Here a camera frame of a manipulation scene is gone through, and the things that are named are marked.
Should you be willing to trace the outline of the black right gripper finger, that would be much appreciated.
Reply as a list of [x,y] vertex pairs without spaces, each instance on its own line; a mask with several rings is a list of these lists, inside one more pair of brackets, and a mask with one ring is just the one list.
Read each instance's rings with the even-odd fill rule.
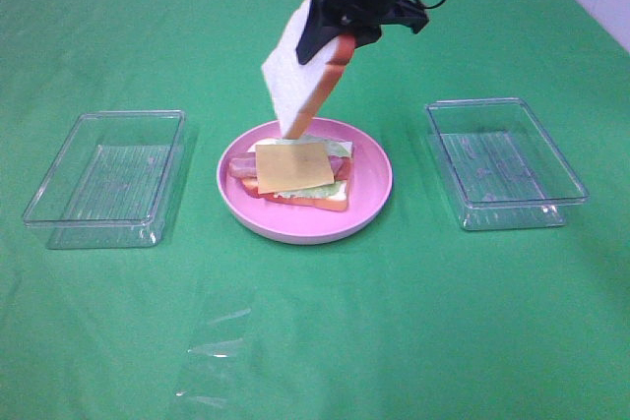
[[355,38],[355,47],[359,48],[377,42],[382,36],[382,30],[379,26],[356,27],[352,35]]
[[306,65],[333,38],[342,34],[341,14],[325,0],[310,0],[306,22],[295,51],[300,65]]

